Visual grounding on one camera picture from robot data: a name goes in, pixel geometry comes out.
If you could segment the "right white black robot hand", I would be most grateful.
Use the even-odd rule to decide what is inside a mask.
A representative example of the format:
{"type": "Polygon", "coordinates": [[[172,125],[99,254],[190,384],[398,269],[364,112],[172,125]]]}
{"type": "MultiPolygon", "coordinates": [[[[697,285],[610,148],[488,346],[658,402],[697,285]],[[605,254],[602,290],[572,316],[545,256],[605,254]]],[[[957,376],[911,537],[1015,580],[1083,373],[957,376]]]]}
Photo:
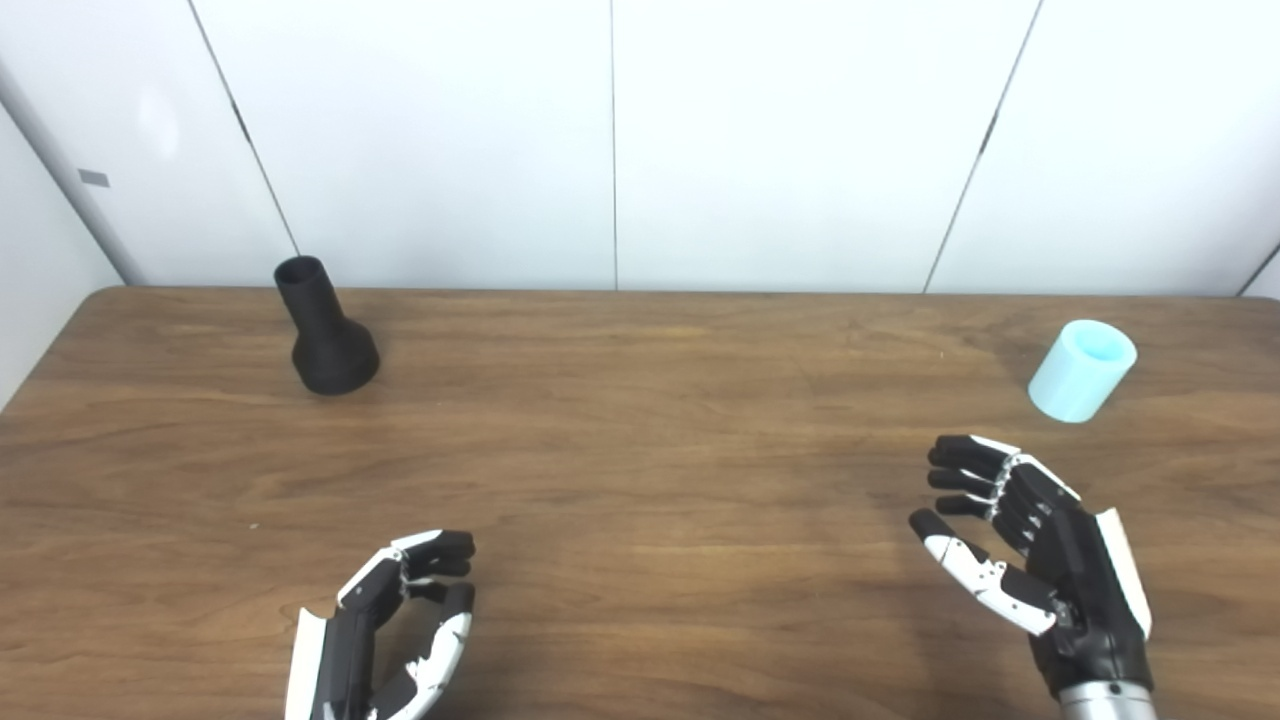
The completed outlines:
{"type": "Polygon", "coordinates": [[[969,596],[1028,634],[1051,696],[1152,692],[1153,618],[1117,510],[1092,512],[1037,457],[996,439],[941,436],[927,457],[940,497],[910,528],[969,596]]]}

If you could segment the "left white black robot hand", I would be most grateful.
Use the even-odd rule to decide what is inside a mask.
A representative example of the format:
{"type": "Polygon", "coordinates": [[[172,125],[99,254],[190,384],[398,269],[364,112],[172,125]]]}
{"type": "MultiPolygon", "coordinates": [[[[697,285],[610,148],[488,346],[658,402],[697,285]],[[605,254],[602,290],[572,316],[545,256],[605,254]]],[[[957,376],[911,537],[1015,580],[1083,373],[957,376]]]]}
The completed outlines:
{"type": "Polygon", "coordinates": [[[435,529],[375,552],[335,594],[332,616],[301,609],[285,693],[287,719],[422,719],[453,679],[474,620],[475,587],[465,578],[474,534],[435,529]],[[374,685],[378,632],[410,601],[438,605],[428,643],[380,688],[374,685]]]}

